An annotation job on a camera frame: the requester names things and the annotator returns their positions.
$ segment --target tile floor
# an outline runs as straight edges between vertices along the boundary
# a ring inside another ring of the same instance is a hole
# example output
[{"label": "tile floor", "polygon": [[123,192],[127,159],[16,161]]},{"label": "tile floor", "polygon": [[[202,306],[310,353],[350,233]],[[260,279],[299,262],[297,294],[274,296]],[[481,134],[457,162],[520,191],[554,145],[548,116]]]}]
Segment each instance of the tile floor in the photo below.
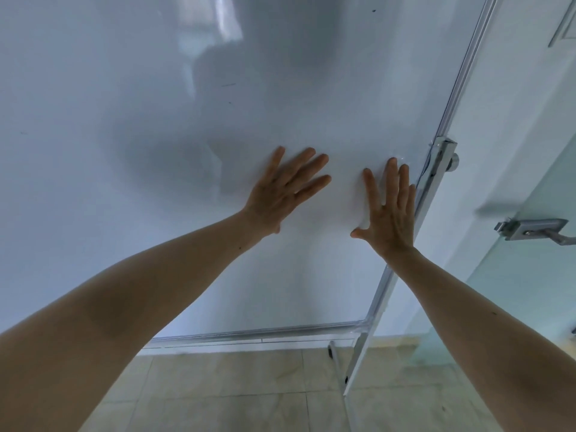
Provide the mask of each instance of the tile floor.
[{"label": "tile floor", "polygon": [[[359,430],[501,431],[457,367],[408,366],[413,350],[369,350]],[[333,367],[326,349],[137,356],[81,432],[348,431]]]}]

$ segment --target skin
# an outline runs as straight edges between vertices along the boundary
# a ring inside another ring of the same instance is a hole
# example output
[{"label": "skin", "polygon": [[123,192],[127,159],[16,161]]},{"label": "skin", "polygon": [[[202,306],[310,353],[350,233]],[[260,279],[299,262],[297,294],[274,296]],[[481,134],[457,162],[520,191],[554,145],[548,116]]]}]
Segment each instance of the skin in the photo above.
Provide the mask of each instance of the skin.
[{"label": "skin", "polygon": [[576,362],[521,321],[414,248],[414,198],[407,165],[390,159],[386,202],[364,170],[370,227],[364,239],[408,285],[450,353],[506,432],[573,431]]},{"label": "skin", "polygon": [[[0,335],[0,430],[76,431],[136,353],[239,255],[329,182],[328,162],[274,152],[246,206],[218,223],[131,256]],[[419,299],[506,432],[576,424],[576,362],[414,248],[415,188],[391,159],[386,202],[364,170],[364,239]]]}]

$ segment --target metal door handle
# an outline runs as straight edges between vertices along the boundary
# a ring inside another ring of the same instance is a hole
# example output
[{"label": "metal door handle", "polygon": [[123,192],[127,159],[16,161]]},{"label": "metal door handle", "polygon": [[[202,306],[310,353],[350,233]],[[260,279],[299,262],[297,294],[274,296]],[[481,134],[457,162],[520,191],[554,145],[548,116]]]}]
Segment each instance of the metal door handle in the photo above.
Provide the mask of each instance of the metal door handle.
[{"label": "metal door handle", "polygon": [[506,237],[507,241],[522,239],[550,238],[559,245],[576,245],[576,237],[567,237],[559,232],[568,223],[562,218],[549,218],[544,220],[513,220],[502,221],[494,230]]}]

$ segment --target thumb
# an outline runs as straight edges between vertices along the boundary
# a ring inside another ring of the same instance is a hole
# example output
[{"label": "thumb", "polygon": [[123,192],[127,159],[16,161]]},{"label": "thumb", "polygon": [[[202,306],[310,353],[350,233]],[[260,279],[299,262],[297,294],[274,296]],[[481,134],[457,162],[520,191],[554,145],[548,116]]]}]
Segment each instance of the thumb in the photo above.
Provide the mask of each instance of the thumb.
[{"label": "thumb", "polygon": [[365,241],[367,241],[368,240],[368,229],[360,229],[360,227],[357,227],[356,229],[354,229],[352,231],[350,236],[352,238],[364,239]]}]

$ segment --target hand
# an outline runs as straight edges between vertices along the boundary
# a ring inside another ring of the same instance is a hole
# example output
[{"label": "hand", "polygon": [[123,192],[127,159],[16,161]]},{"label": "hand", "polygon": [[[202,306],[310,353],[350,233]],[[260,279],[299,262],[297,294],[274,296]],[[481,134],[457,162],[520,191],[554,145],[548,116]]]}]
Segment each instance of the hand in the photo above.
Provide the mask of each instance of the hand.
[{"label": "hand", "polygon": [[321,154],[310,161],[316,151],[308,147],[280,170],[284,147],[278,147],[264,175],[252,189],[242,211],[262,227],[264,235],[280,232],[280,223],[299,204],[304,203],[330,183],[332,177],[312,177],[328,163],[328,155]]},{"label": "hand", "polygon": [[370,227],[354,229],[352,238],[364,239],[386,261],[406,250],[414,249],[414,199],[416,186],[410,185],[410,170],[406,164],[398,170],[398,161],[386,164],[386,204],[382,205],[374,174],[363,172],[370,206]]}]

